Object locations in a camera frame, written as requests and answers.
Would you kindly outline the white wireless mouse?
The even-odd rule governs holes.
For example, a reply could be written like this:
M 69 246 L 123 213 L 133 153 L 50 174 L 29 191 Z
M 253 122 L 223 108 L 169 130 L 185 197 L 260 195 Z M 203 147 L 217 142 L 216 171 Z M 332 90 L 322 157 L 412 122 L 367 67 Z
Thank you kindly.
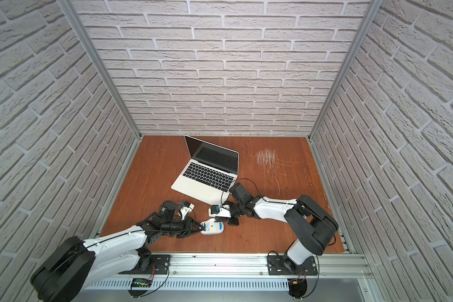
M 218 235 L 225 230 L 224 222 L 215 221 L 215 218 L 201 222 L 203 235 Z

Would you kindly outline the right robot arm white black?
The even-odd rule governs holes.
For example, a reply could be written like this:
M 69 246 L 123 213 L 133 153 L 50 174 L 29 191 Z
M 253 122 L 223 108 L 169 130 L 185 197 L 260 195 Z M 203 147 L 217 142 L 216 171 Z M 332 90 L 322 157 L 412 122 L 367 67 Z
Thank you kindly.
M 296 240 L 284 256 L 286 267 L 297 268 L 313 255 L 322 255 L 338 231 L 337 221 L 308 195 L 294 200 L 275 200 L 262 195 L 254 197 L 236 183 L 230 190 L 235 202 L 231 217 L 248 216 L 259 220 L 275 220 L 288 224 Z

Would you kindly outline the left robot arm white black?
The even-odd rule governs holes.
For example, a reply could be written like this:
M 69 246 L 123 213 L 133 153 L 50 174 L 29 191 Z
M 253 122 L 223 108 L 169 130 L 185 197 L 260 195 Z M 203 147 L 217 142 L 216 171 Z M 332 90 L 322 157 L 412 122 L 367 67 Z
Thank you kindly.
M 165 201 L 158 211 L 130 228 L 95 239 L 63 241 L 32 274 L 30 283 L 41 301 L 72 301 L 88 286 L 119 273 L 153 274 L 150 244 L 163 236 L 183 239 L 205 227 L 189 213 L 191 203 Z

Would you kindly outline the silver open laptop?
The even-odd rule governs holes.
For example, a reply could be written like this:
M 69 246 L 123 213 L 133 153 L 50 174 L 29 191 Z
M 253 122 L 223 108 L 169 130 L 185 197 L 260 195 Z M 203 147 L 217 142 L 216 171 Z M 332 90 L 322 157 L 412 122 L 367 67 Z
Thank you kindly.
M 221 205 L 239 175 L 239 153 L 186 135 L 190 160 L 171 188 L 209 205 Z

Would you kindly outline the green circuit board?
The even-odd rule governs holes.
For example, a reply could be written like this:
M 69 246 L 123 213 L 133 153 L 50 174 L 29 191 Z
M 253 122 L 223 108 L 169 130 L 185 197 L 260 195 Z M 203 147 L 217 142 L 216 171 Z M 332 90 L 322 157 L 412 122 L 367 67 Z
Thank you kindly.
M 152 281 L 143 278 L 134 278 L 131 282 L 131 288 L 149 288 L 151 287 Z

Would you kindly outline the black round connector board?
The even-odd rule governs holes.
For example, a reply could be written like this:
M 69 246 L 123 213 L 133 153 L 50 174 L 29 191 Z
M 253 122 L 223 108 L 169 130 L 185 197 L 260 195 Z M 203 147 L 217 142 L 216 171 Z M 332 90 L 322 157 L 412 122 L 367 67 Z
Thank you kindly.
M 307 293 L 308 283 L 306 279 L 288 279 L 288 294 L 294 299 L 300 299 Z

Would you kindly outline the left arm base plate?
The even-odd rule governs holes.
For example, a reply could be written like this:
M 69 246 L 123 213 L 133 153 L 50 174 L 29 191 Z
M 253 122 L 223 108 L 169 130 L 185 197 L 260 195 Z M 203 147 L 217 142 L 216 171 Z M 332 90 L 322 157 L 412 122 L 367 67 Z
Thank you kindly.
M 171 255 L 152 254 L 141 257 L 138 264 L 130 271 L 123 271 L 120 274 L 159 274 L 166 275 L 169 271 Z

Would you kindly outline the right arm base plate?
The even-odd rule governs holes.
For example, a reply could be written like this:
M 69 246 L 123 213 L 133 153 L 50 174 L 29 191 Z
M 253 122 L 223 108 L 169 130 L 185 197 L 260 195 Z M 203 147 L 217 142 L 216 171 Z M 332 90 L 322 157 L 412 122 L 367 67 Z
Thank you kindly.
M 268 254 L 268 271 L 270 276 L 316 276 L 318 267 L 313 256 L 307 258 L 303 264 L 295 264 L 286 255 Z

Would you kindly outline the aluminium front rail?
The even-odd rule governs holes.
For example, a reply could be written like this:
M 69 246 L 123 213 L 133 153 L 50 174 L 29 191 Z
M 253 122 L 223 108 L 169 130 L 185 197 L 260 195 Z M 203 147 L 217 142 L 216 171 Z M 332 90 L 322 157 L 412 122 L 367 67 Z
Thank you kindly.
M 303 273 L 290 273 L 270 254 L 153 253 L 151 262 L 171 278 L 348 278 L 372 279 L 362 254 L 323 254 L 307 262 Z

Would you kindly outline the left aluminium corner post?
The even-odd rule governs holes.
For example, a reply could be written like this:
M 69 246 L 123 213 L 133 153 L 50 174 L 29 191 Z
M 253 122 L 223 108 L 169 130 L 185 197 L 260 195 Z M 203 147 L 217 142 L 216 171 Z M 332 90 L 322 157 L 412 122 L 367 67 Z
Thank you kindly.
M 130 130 L 133 133 L 133 136 L 137 140 L 141 140 L 142 135 L 140 134 L 130 112 L 128 111 L 116 85 L 113 82 L 112 77 L 110 76 L 108 69 L 106 68 L 103 60 L 101 59 L 98 50 L 93 44 L 91 37 L 89 36 L 85 26 L 83 25 L 79 14 L 75 10 L 75 7 L 72 4 L 72 1 L 69 0 L 58 0 L 57 1 L 64 16 L 67 18 L 68 22 L 70 23 L 72 29 L 74 30 L 75 34 L 77 35 L 80 43 L 83 46 L 83 49 L 87 53 L 88 57 L 90 58 L 92 64 L 94 65 L 95 69 L 97 70 L 98 75 L 104 82 L 107 90 L 111 94 L 113 101 L 117 105 L 120 113 L 122 114 L 123 118 L 127 122 Z

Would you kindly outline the aluminium corner post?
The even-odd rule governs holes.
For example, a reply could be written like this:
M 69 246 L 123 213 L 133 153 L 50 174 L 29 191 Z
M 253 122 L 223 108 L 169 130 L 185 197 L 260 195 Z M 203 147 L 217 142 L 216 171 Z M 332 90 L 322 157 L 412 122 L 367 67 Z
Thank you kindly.
M 383 0 L 374 0 L 369 3 L 366 13 L 361 21 L 361 24 L 360 24 L 358 30 L 356 31 L 354 39 L 353 39 L 353 41 L 346 53 L 346 56 L 341 64 L 340 70 L 333 82 L 332 87 L 329 90 L 327 98 L 326 98 L 326 100 L 322 106 L 322 109 L 314 123 L 314 126 L 308 137 L 309 143 L 313 142 L 313 137 L 318 132 L 318 129 L 320 128 L 322 120 L 323 120 L 324 116 L 327 114 L 327 110 L 328 110 L 331 102 L 333 102 L 335 93 L 337 92 L 337 89 L 340 88 L 342 81 L 344 80 L 345 76 L 347 75 L 347 73 L 349 71 L 349 68 L 351 67 L 354 59 L 356 58 L 356 55 L 359 52 L 359 49 L 361 48 L 361 45 L 362 45 L 364 39 L 366 38 L 366 35 L 369 32 L 369 29 L 370 29 L 375 17 L 377 16 L 382 3 L 383 3 Z
M 83 46 L 83 49 L 87 53 L 88 57 L 90 58 L 92 64 L 94 65 L 95 69 L 97 70 L 98 75 L 104 82 L 107 90 L 111 94 L 113 101 L 117 105 L 120 113 L 122 114 L 123 118 L 127 122 L 130 130 L 133 133 L 133 136 L 137 140 L 141 140 L 142 135 L 140 134 L 130 112 L 128 111 L 116 85 L 113 82 L 112 77 L 110 76 L 108 69 L 106 68 L 103 60 L 101 59 L 98 50 L 93 44 L 91 37 L 89 36 L 85 26 L 83 25 L 79 14 L 75 10 L 75 7 L 72 4 L 72 1 L 69 0 L 58 0 L 57 1 L 64 16 L 67 18 L 68 22 L 70 23 L 72 29 L 74 30 L 75 34 L 77 35 L 80 43 Z

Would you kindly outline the right aluminium corner post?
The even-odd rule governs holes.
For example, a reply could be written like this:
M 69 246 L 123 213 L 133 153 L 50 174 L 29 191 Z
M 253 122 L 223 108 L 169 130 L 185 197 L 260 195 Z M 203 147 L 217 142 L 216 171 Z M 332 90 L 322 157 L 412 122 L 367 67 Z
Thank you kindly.
M 341 64 L 340 70 L 333 82 L 332 87 L 329 90 L 327 98 L 326 98 L 326 100 L 322 106 L 322 109 L 314 123 L 314 126 L 308 137 L 309 143 L 313 142 L 313 137 L 318 132 L 318 129 L 320 128 L 322 120 L 323 120 L 324 116 L 327 114 L 327 110 L 328 110 L 331 102 L 333 102 L 335 93 L 337 92 L 337 89 L 340 88 L 342 81 L 344 80 L 345 76 L 347 75 L 347 73 L 349 71 L 349 68 L 351 67 L 354 59 L 356 58 L 356 55 L 359 52 L 359 49 L 361 48 L 361 45 L 362 45 L 364 39 L 366 38 L 366 35 L 369 32 L 369 29 L 370 29 L 375 17 L 377 16 L 382 3 L 383 3 L 383 0 L 374 0 L 369 3 L 366 13 L 361 21 L 361 24 L 360 24 L 358 30 L 356 31 L 354 39 L 353 39 L 353 41 L 346 53 L 346 56 Z

